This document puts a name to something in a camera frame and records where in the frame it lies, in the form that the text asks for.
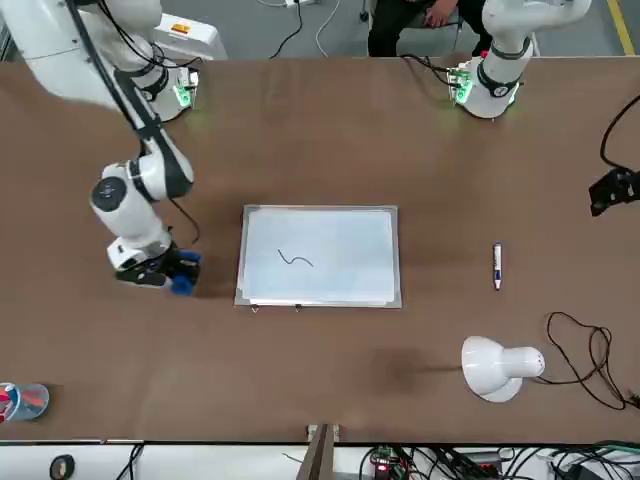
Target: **whiteboard frame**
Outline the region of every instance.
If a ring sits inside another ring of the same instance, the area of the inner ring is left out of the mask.
[[[255,304],[243,295],[244,288],[244,267],[247,250],[247,236],[249,234],[249,215],[261,208],[284,209],[284,210],[307,210],[307,211],[347,211],[347,212],[374,212],[384,211],[391,216],[391,238],[393,242],[393,280],[394,299],[387,303],[371,302],[273,302]],[[236,285],[235,305],[239,306],[279,306],[279,307],[357,307],[357,308],[402,308],[402,289],[400,284],[400,248],[398,245],[398,207],[395,205],[245,205],[242,216],[242,239],[240,242],[240,261],[238,262],[238,283]]]

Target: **brown table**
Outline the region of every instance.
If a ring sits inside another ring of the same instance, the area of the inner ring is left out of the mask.
[[[41,421],[3,425],[0,438],[290,441],[329,421],[347,440],[637,439],[637,411],[579,387],[527,384],[493,405],[456,368],[477,334],[536,346],[548,376],[571,378],[544,335],[546,313],[565,310],[611,328],[612,373],[640,391],[640,208],[593,219],[587,192],[640,63],[536,60],[526,80],[492,123],[451,108],[431,74],[401,60],[207,65],[197,110],[169,126],[196,171],[183,204],[202,225],[203,277],[185,299],[112,277],[112,238],[88,196],[104,165],[136,153],[125,122],[3,65],[2,380],[45,382],[54,396]],[[610,148],[635,168],[639,120],[631,112]],[[404,308],[234,307],[249,203],[398,205]],[[188,246],[190,225],[159,210]],[[588,332],[557,332],[586,370]]]

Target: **black pants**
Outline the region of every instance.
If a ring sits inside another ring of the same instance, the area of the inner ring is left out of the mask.
[[[480,41],[473,50],[473,56],[480,55],[491,46],[491,35],[482,24],[482,8],[485,0],[458,0],[458,14],[480,35]],[[395,57],[396,44],[400,32],[433,0],[378,0],[373,15],[373,27],[369,32],[369,55],[372,57]]]

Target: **yellow floor line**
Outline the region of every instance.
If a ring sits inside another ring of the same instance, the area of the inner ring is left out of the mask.
[[[618,32],[618,37],[620,38],[620,43],[622,44],[622,50],[624,51],[624,54],[635,55],[636,52],[633,48],[633,43],[631,42],[629,30],[627,30],[627,25],[624,23],[624,17],[622,16],[622,11],[620,10],[618,0],[607,0],[607,4],[609,5],[611,18],[613,19],[613,23],[616,26],[616,31]]]

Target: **whiteboard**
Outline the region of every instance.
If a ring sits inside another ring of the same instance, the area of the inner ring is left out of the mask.
[[[399,308],[396,207],[246,207],[236,304]]]

